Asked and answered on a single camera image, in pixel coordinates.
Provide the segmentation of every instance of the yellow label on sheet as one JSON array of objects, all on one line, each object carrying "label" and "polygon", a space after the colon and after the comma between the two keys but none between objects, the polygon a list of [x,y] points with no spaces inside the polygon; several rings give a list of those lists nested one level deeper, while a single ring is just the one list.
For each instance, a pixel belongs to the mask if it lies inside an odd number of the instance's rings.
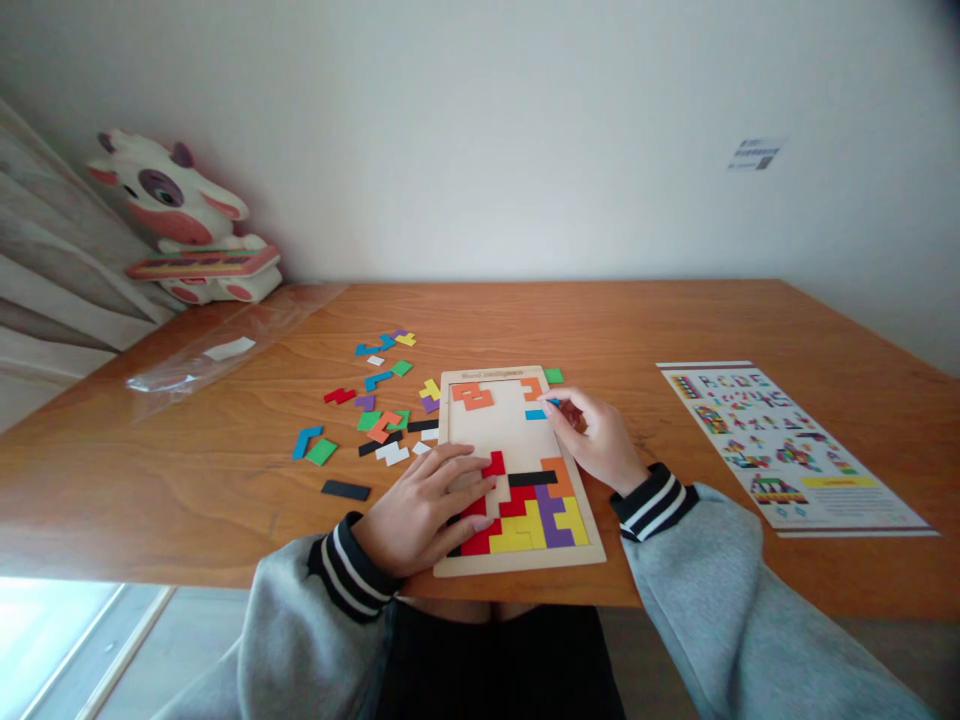
[{"label": "yellow label on sheet", "polygon": [[846,477],[839,478],[803,478],[807,487],[876,487],[877,484],[870,478]]}]

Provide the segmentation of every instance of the white wall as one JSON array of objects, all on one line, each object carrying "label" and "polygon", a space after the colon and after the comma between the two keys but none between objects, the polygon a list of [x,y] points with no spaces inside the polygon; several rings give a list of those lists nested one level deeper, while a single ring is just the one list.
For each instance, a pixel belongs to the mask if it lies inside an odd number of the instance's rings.
[{"label": "white wall", "polygon": [[960,375],[938,8],[6,0],[0,92],[74,163],[186,141],[295,279],[781,277]]}]

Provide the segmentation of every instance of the wooden table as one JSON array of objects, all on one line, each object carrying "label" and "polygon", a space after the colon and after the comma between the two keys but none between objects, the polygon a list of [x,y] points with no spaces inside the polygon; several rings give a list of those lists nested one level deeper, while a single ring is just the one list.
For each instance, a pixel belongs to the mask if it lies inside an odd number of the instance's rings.
[{"label": "wooden table", "polygon": [[[385,355],[414,368],[378,388],[378,409],[423,419],[418,390],[444,370],[559,367],[621,408],[648,461],[752,512],[655,363],[756,362],[942,533],[785,540],[762,522],[770,567],[834,616],[960,620],[960,386],[782,282],[353,286],[226,378],[132,424],[124,380],[237,310],[189,310],[0,438],[0,574],[248,587],[261,557],[362,509],[321,495],[325,480],[372,486],[373,502],[397,477],[357,456],[359,409],[323,396],[362,389],[376,370],[355,346],[402,327],[417,345]],[[300,429],[320,424],[340,449],[323,468],[291,462]],[[584,484],[606,564],[424,573],[406,592],[639,606],[609,492]]]}]

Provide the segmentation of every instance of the floor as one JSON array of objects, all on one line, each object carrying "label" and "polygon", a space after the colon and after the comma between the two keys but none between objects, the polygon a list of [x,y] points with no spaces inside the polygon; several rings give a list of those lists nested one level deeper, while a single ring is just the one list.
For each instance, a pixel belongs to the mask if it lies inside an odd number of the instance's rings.
[{"label": "floor", "polygon": [[[170,601],[98,720],[148,718],[237,639],[247,593],[184,588]],[[695,718],[693,704],[642,611],[601,610],[627,717]],[[840,621],[940,717],[960,706],[960,625]]]}]

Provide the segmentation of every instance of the curtain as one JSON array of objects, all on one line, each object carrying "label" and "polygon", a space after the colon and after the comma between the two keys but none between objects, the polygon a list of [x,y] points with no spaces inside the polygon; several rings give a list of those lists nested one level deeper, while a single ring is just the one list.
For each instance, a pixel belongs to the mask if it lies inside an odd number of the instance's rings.
[{"label": "curtain", "polygon": [[150,252],[0,100],[0,432],[183,309]]}]

